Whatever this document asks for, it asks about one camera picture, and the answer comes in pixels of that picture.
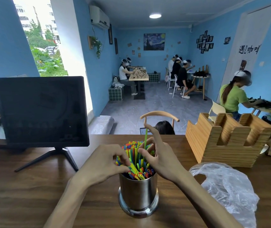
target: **gray pants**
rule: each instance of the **gray pants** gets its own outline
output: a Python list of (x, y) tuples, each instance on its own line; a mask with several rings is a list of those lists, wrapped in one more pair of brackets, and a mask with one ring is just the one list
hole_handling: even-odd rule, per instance
[(128, 81), (128, 79), (125, 80), (120, 80), (120, 83), (126, 85), (126, 86), (131, 86), (131, 93), (135, 93), (135, 82), (134, 81)]

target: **computer monitor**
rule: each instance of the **computer monitor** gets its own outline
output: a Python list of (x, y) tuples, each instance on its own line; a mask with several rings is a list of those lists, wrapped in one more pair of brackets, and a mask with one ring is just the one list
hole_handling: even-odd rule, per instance
[(89, 145), (82, 76), (0, 78), (0, 113), (9, 147)]

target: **door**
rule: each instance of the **door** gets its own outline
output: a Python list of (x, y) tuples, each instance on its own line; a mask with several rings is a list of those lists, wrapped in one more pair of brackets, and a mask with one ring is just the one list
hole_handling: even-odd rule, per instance
[(228, 84), (236, 71), (252, 72), (271, 23), (271, 6), (251, 12), (240, 19), (222, 85)]

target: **stainless steel cup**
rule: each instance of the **stainless steel cup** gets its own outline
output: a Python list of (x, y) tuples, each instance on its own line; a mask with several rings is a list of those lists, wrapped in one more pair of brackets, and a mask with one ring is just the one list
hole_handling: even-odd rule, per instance
[(125, 213), (137, 218), (153, 214), (159, 204), (158, 175), (145, 180), (131, 180), (119, 174), (118, 201)]

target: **hand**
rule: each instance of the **hand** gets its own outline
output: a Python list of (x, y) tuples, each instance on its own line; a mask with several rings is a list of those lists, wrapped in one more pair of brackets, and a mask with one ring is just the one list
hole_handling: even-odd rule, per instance
[[(152, 145), (145, 150), (143, 149), (144, 143), (142, 143), (138, 152), (146, 158), (161, 177), (176, 182), (178, 180), (177, 174), (185, 169), (174, 154), (172, 148), (162, 141), (157, 129), (148, 124), (144, 124), (144, 126), (153, 134), (153, 137), (148, 138), (146, 142), (146, 144), (152, 143)], [(150, 155), (152, 150), (156, 151), (155, 157)]]
[(257, 105), (257, 104), (260, 104), (260, 103), (262, 103), (263, 102), (263, 99), (257, 99), (256, 101), (255, 101), (255, 104)]
[[(125, 166), (116, 166), (115, 160), (119, 156)], [(79, 187), (83, 190), (86, 188), (101, 183), (109, 177), (128, 173), (130, 170), (129, 158), (126, 152), (119, 145), (99, 145), (81, 169), (73, 176)]]

